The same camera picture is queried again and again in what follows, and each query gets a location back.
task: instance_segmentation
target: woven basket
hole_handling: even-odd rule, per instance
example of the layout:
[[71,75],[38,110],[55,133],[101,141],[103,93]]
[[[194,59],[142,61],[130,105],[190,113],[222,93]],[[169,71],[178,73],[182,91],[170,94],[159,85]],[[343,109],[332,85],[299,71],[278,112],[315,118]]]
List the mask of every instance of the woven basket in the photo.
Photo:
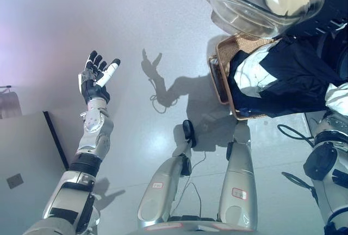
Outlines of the woven basket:
[[[227,81],[229,75],[229,62],[239,50],[243,50],[246,53],[252,53],[260,46],[269,44],[271,42],[273,42],[273,40],[259,39],[247,35],[231,36],[228,39],[216,45],[216,55],[210,57],[208,60],[210,74],[212,75],[217,97],[222,104],[229,104],[229,106],[231,107],[232,114],[237,118],[237,120],[242,121],[248,119],[262,118],[266,117],[266,115],[260,114],[253,116],[242,116],[240,112],[235,109],[233,97]],[[212,61],[214,60],[214,58],[217,59],[218,65],[212,65]],[[221,99],[221,92],[224,91],[227,94],[228,100]]]

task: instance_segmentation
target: gray wall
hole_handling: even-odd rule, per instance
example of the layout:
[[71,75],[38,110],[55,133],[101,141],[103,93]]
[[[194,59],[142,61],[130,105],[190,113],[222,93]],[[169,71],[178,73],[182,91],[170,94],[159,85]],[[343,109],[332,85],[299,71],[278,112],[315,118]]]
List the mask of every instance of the gray wall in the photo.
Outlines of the gray wall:
[[[1,234],[22,234],[40,220],[64,166],[43,113],[0,120]],[[24,183],[10,189],[7,178]]]

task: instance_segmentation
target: transparent helmet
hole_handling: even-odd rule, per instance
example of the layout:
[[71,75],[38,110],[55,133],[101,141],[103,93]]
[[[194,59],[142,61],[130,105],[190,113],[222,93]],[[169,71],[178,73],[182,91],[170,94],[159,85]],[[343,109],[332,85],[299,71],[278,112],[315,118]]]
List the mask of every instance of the transparent helmet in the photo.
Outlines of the transparent helmet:
[[259,38],[274,38],[315,16],[324,1],[210,0],[210,3],[225,25]]

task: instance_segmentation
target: tiled floor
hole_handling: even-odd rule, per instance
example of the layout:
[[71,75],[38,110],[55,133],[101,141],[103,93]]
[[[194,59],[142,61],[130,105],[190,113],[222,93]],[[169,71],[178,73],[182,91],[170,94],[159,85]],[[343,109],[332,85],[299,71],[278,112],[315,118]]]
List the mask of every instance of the tiled floor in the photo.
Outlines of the tiled floor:
[[[101,165],[97,192],[101,209],[99,235],[123,235],[136,229],[136,212],[147,182],[182,138],[180,124],[189,118],[199,145],[192,162],[207,159],[192,173],[202,197],[202,215],[216,217],[226,145],[235,120],[221,106],[208,75],[207,58],[226,36],[210,20],[206,0],[0,0],[3,84],[16,85],[24,114],[49,110],[68,160],[82,133],[79,113],[85,105],[77,73],[92,49],[107,60],[119,57],[120,69],[109,82],[109,112],[115,128],[111,149]],[[160,55],[158,73],[165,81],[164,107],[144,74],[145,55]],[[303,115],[251,120],[252,155],[257,182],[259,230],[262,234],[322,234],[324,223],[310,192],[287,181],[290,171],[306,181],[302,164],[310,149],[276,129],[288,124],[309,134]],[[179,184],[182,191],[185,179]],[[192,188],[177,214],[197,214]]]

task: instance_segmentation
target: small label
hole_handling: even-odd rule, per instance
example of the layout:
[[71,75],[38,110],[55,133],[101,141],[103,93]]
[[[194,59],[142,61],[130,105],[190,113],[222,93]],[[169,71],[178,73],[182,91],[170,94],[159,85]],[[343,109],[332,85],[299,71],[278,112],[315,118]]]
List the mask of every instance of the small label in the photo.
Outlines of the small label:
[[232,196],[239,198],[239,199],[242,199],[242,200],[246,200],[247,199],[247,192],[243,191],[241,189],[238,189],[238,188],[233,188],[232,189]]
[[21,174],[16,174],[15,176],[12,176],[7,179],[7,183],[10,187],[10,189],[16,188],[17,186],[21,185],[23,182]]
[[161,189],[161,188],[163,188],[163,182],[154,182],[152,184],[152,188],[153,189]]

